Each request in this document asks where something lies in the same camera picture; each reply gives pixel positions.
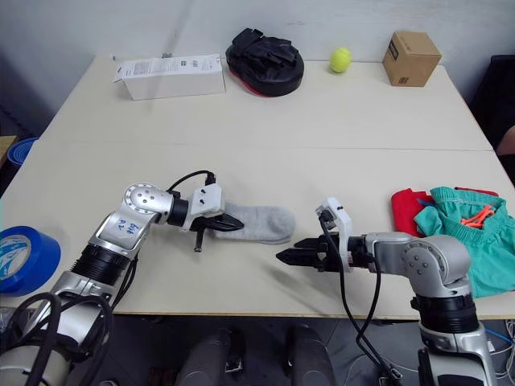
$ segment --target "robotic arm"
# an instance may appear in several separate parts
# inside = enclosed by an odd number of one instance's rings
[[[112,318],[109,302],[115,306],[119,301],[119,296],[115,297],[116,282],[131,265],[135,268],[150,225],[170,224],[183,231],[197,232],[195,251],[200,252],[206,228],[227,232],[244,227],[241,221],[225,214],[224,209],[222,189],[210,172],[206,185],[196,189],[189,200],[181,199],[177,191],[165,191],[149,183],[128,187],[118,210],[105,218],[72,269],[63,272],[47,294],[47,298],[57,298],[57,302],[42,302],[21,339],[0,356],[0,384],[39,385],[41,381],[51,386],[63,385],[73,363],[93,354],[98,356],[95,351],[104,343],[101,325]],[[46,363],[36,368],[56,307],[57,336],[51,342],[53,348]],[[13,330],[12,323],[11,319],[7,330]],[[84,378],[83,383],[89,384],[93,376],[94,373],[89,379]]]
[[[305,239],[277,258],[288,265],[313,266],[319,271],[338,272],[353,267],[410,280],[415,297],[411,306],[420,313],[420,333],[425,348],[418,352],[422,385],[496,385],[495,371],[483,325],[477,320],[467,272],[470,256],[454,237],[423,239],[401,232],[350,236],[352,222],[344,208],[328,199],[316,210],[328,229],[338,228],[331,238],[339,253],[328,245],[325,235]]]

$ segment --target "red cloth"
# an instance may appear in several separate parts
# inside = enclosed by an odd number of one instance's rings
[[[455,187],[457,191],[477,191],[479,193],[485,193],[486,195],[494,195],[499,197],[499,195],[495,191],[482,191],[480,189],[471,189],[470,187]]]
[[[424,237],[422,233],[417,232],[417,224],[413,220],[424,208],[418,199],[428,203],[435,202],[425,191],[412,191],[409,188],[392,195],[393,221],[396,231]]]

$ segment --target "black strap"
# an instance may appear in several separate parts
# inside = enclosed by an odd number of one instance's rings
[[[233,39],[234,53],[240,55],[250,44],[257,42],[263,33],[260,30],[245,28]]]

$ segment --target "cardboard box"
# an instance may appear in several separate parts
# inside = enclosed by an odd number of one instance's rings
[[[425,32],[396,31],[383,66],[393,86],[424,86],[441,58]]]
[[[225,92],[218,54],[128,60],[114,81],[123,81],[135,101]]]

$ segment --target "clothing pile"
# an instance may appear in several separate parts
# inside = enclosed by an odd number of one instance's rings
[[[493,191],[437,187],[392,196],[395,228],[413,236],[449,235],[468,249],[475,298],[515,290],[515,219]]]

